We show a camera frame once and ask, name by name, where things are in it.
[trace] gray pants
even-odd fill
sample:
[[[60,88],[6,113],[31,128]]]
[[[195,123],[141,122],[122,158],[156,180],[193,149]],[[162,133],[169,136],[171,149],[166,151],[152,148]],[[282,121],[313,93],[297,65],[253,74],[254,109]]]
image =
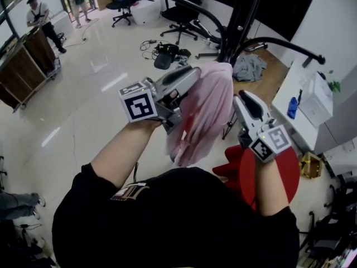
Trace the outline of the gray pants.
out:
[[[38,204],[38,194],[0,193],[0,220],[28,217]]]

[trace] white table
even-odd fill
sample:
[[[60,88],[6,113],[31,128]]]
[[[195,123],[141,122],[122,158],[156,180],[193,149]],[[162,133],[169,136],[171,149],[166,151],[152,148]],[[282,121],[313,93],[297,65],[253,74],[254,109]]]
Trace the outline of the white table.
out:
[[[275,116],[278,121],[283,123],[285,127],[287,127],[287,130],[289,130],[289,127],[294,129],[295,132],[293,132],[291,137],[303,151],[313,151],[316,145],[319,128],[312,125],[299,108],[296,112],[295,119],[291,119],[287,115],[291,98],[298,98],[300,89],[303,88],[306,80],[314,73],[314,70],[309,70],[309,67],[304,69],[301,66],[302,63],[303,61],[300,59],[296,59],[293,62],[283,84],[272,102],[274,109],[273,115],[274,112],[277,112],[280,115],[280,118]]]

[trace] red stool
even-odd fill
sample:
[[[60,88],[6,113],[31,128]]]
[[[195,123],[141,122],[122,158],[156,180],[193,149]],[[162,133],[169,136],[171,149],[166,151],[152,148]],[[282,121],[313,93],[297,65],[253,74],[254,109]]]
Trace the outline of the red stool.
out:
[[[254,153],[250,149],[243,150],[241,145],[238,145],[227,148],[224,154],[229,163],[213,168],[213,172],[228,178],[225,183],[227,188],[255,210]],[[294,149],[289,148],[282,152],[276,157],[276,162],[290,203],[296,194],[300,179],[300,168]]]

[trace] person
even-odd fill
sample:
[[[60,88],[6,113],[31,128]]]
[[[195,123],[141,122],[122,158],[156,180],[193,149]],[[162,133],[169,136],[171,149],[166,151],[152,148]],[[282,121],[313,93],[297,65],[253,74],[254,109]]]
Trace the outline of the person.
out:
[[[296,218],[275,161],[256,171],[257,212],[198,167],[124,186],[157,126],[127,124],[74,178],[52,226],[59,265],[295,268]]]
[[[46,3],[38,3],[38,0],[28,0],[27,4],[30,5],[30,10],[27,12],[26,21],[27,27],[39,26],[42,28],[46,37],[50,38],[56,45],[59,52],[64,54],[67,52],[62,47],[60,38],[58,38],[54,27],[49,19],[50,10]]]
[[[40,219],[35,206],[44,207],[46,202],[39,194],[8,194],[0,193],[0,220],[16,219],[19,217],[34,216]]]
[[[89,23],[91,21],[91,19],[88,18],[87,5],[84,0],[79,1],[79,3],[78,3],[78,1],[76,3],[76,0],[69,0],[69,1],[71,3],[72,14],[77,22],[76,28],[79,29],[82,27],[82,25],[80,24],[80,21],[79,21],[79,7],[83,11],[83,14],[85,16],[85,21],[87,23]]]

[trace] white container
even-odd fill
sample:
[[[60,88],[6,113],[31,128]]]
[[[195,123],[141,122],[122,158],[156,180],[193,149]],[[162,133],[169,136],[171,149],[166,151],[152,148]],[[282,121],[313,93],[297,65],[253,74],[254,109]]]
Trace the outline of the white container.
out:
[[[130,10],[136,24],[146,25],[160,18],[161,2],[160,0],[140,0]]]
[[[331,89],[319,73],[306,82],[301,95],[299,109],[310,122],[318,127],[333,115],[334,100]]]

